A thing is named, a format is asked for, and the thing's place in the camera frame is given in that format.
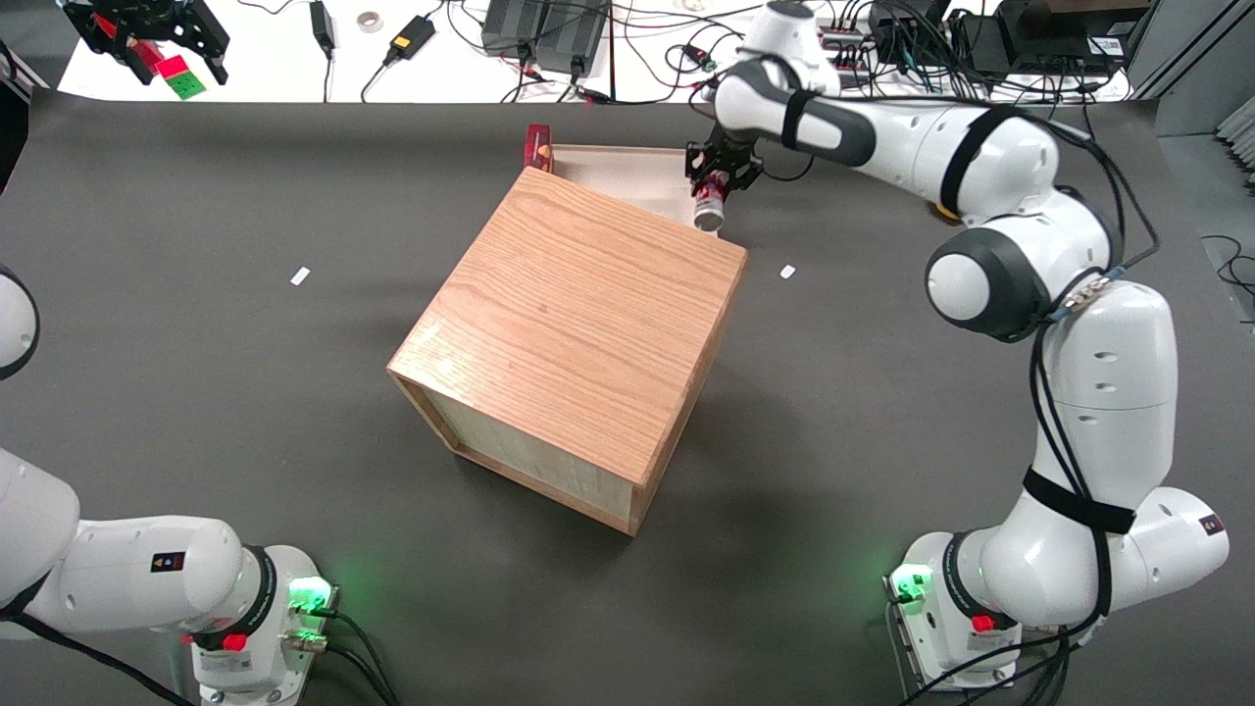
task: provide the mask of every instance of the black power supply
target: black power supply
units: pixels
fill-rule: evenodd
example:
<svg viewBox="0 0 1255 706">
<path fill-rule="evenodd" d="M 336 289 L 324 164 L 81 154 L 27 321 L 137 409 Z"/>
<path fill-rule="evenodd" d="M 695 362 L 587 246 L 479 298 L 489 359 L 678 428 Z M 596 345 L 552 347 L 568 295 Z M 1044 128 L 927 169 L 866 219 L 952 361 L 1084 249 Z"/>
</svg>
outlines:
<svg viewBox="0 0 1255 706">
<path fill-rule="evenodd" d="M 335 53 L 335 28 L 331 25 L 331 15 L 326 11 L 323 0 L 310 3 L 310 26 L 314 31 L 314 40 L 323 49 L 326 60 L 330 61 L 331 54 Z"/>
<path fill-rule="evenodd" d="M 423 15 L 414 15 L 409 24 L 397 33 L 397 36 L 388 44 L 388 54 L 384 56 L 384 65 L 390 66 L 397 61 L 414 58 L 418 50 L 427 44 L 435 34 L 435 25 Z"/>
<path fill-rule="evenodd" d="M 1071 70 L 1109 76 L 1124 63 L 1119 38 L 1076 34 L 1043 35 L 1025 16 L 1030 0 L 1003 0 L 994 13 L 1012 73 L 1058 74 Z"/>
</svg>

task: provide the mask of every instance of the robotic arm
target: robotic arm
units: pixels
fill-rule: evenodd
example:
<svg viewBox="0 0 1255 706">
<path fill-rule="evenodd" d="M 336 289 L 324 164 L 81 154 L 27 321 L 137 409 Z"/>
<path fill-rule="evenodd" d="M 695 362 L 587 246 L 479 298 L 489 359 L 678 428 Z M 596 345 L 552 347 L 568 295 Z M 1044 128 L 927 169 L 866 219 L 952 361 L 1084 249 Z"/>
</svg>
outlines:
<svg viewBox="0 0 1255 706">
<path fill-rule="evenodd" d="M 1171 311 L 1158 292 L 1117 278 L 1123 242 L 1076 191 L 1054 186 L 1059 150 L 1049 132 L 1013 108 L 842 100 L 801 4 L 768 3 L 739 53 L 714 93 L 712 138 L 689 144 L 694 192 L 748 187 L 761 171 L 754 142 L 781 142 L 961 218 L 966 228 L 932 253 L 925 273 L 945 320 L 1017 341 L 1062 317 L 1034 341 L 1045 372 L 1034 398 L 1059 421 L 1039 415 L 1037 454 L 1007 520 L 927 534 L 886 579 L 921 681 L 944 677 L 943 690 L 1005 683 L 1024 626 L 1086 619 L 1099 596 L 1096 532 L 1109 551 L 1108 611 L 1217 569 L 1229 554 L 1220 519 L 1188 493 L 1160 487 L 1176 415 Z M 1076 451 L 1088 502 L 1058 460 L 1060 438 Z M 999 648 L 1009 650 L 980 660 Z"/>
<path fill-rule="evenodd" d="M 205 0 L 55 1 L 88 49 L 125 64 L 144 85 L 153 79 L 149 61 L 144 60 L 147 41 L 173 41 L 190 49 L 205 59 L 220 85 L 227 82 L 222 56 L 231 36 Z"/>
<path fill-rule="evenodd" d="M 0 265 L 0 380 L 31 359 L 39 311 Z M 79 518 L 65 483 L 0 449 L 0 640 L 158 628 L 193 653 L 203 703 L 294 705 L 325 648 L 335 592 L 292 547 L 241 544 L 226 523 Z"/>
</svg>

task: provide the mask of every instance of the wood grain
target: wood grain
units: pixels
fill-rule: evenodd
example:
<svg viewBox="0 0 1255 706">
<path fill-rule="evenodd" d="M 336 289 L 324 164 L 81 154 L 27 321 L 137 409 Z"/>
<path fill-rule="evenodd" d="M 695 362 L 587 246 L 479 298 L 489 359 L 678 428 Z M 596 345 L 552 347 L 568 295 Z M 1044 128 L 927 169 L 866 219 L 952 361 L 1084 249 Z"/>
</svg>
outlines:
<svg viewBox="0 0 1255 706">
<path fill-rule="evenodd" d="M 745 261 L 525 169 L 389 371 L 645 487 Z"/>
</svg>

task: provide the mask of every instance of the can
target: can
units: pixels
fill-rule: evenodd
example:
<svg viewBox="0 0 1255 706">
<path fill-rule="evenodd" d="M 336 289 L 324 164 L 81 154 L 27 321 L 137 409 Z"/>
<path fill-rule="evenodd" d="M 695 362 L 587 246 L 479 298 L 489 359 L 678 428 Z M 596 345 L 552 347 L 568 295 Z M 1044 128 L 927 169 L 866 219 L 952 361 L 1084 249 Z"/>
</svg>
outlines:
<svg viewBox="0 0 1255 706">
<path fill-rule="evenodd" d="M 728 172 L 710 172 L 702 179 L 693 207 L 693 224 L 698 229 L 714 232 L 723 226 L 723 199 L 727 193 Z"/>
</svg>

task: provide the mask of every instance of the warning label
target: warning label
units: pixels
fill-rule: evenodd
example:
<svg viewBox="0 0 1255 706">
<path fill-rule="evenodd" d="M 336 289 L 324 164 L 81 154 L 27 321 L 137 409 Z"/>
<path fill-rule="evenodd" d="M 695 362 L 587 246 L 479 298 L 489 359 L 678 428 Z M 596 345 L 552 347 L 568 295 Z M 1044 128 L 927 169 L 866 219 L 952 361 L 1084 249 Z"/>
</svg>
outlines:
<svg viewBox="0 0 1255 706">
<path fill-rule="evenodd" d="M 250 652 L 201 652 L 203 672 L 247 672 L 252 668 Z"/>
<path fill-rule="evenodd" d="M 1123 56 L 1124 49 L 1114 36 L 1091 36 L 1089 53 L 1098 56 Z"/>
</svg>

